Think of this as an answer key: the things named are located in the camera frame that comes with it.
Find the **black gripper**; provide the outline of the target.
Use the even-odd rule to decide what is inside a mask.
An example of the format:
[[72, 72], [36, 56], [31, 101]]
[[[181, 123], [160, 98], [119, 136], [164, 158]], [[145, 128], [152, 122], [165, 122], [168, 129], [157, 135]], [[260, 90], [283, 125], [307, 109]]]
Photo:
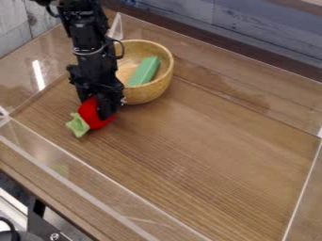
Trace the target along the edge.
[[104, 121], [121, 106], [124, 85], [117, 79], [117, 56], [115, 52], [75, 52], [76, 64], [67, 66], [69, 83], [76, 88], [80, 102], [96, 97], [96, 112]]

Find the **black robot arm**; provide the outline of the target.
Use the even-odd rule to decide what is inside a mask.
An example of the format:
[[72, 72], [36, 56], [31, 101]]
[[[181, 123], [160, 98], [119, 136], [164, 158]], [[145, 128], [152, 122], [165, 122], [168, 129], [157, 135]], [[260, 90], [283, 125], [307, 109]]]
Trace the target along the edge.
[[53, 18], [59, 18], [68, 38], [76, 64], [67, 66], [69, 83], [75, 86], [80, 102], [91, 97], [96, 100], [96, 113], [104, 121], [123, 104], [124, 85], [117, 79], [115, 43], [109, 38], [108, 18], [100, 0], [32, 0]]

